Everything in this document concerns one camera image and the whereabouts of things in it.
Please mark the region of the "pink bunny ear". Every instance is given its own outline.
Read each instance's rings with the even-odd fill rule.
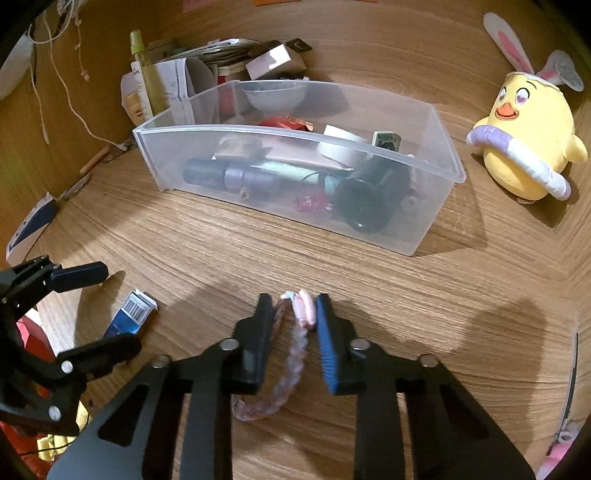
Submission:
[[[566,84],[577,92],[582,92],[584,88],[583,81],[574,68],[573,60],[562,50],[554,50],[544,68],[536,75],[552,85]]]
[[[534,68],[527,59],[519,38],[505,20],[497,14],[488,12],[484,15],[482,23],[507,60],[518,72],[534,73]]]

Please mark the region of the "bolt head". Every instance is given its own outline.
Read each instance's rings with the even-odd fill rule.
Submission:
[[[427,355],[421,355],[418,360],[421,362],[421,365],[427,368],[436,367],[439,364],[439,360],[434,355],[428,353]]]
[[[371,342],[365,338],[356,338],[351,340],[351,348],[357,351],[367,350],[371,346]]]
[[[152,365],[153,368],[164,368],[167,367],[169,363],[170,357],[168,355],[156,355],[150,362],[150,365]]]
[[[71,374],[74,370],[74,365],[69,360],[65,360],[61,363],[61,371],[64,372],[66,375]]]
[[[236,350],[240,346],[240,343],[235,338],[226,338],[220,342],[220,348],[225,352],[231,352]]]
[[[61,412],[60,409],[55,405],[49,407],[49,418],[51,418],[53,421],[60,421]]]

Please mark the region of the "transparent storage box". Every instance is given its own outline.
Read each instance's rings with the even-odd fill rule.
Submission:
[[[276,124],[275,115],[309,122],[313,131],[259,126]],[[338,136],[324,135],[327,125]],[[373,146],[375,131],[398,134],[399,152]],[[435,107],[338,83],[225,83],[172,100],[134,134],[161,190],[236,203],[405,255],[466,178]]]

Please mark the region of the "yellow plush toy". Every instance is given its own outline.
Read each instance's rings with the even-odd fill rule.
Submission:
[[[587,149],[574,134],[573,114],[557,85],[580,92],[583,82],[561,50],[552,52],[534,75],[507,22],[487,13],[483,23],[519,71],[507,75],[491,114],[474,126],[466,143],[482,149],[486,169],[519,202],[531,203],[547,193],[566,200],[571,188],[560,173],[569,161],[586,161]]]

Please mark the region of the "barcode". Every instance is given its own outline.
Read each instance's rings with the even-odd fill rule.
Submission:
[[[127,297],[127,300],[125,300],[121,310],[129,315],[135,323],[141,325],[148,317],[151,307],[145,304],[135,295],[131,294],[129,297]]]

